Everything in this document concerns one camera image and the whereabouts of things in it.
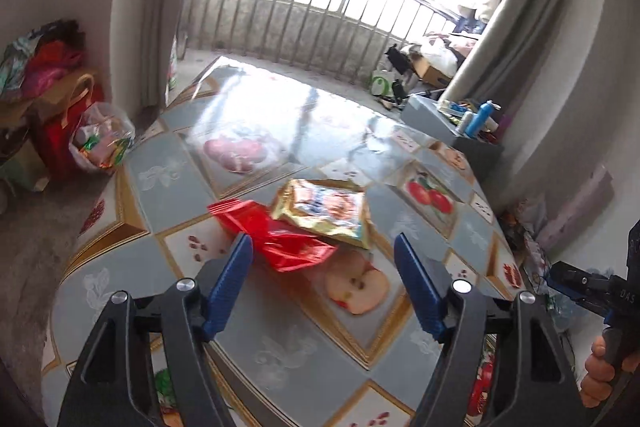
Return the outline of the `right hand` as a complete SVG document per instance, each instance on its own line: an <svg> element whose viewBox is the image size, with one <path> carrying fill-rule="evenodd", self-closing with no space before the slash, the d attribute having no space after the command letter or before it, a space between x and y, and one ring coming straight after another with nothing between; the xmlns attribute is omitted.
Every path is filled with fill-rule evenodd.
<svg viewBox="0 0 640 427"><path fill-rule="evenodd" d="M598 407L610 397L613 391L611 383L615 376L615 369L605 361L605 352L605 339L599 336L593 341L591 355L585 361L586 375L580 382L580 399L587 409Z"/></svg>

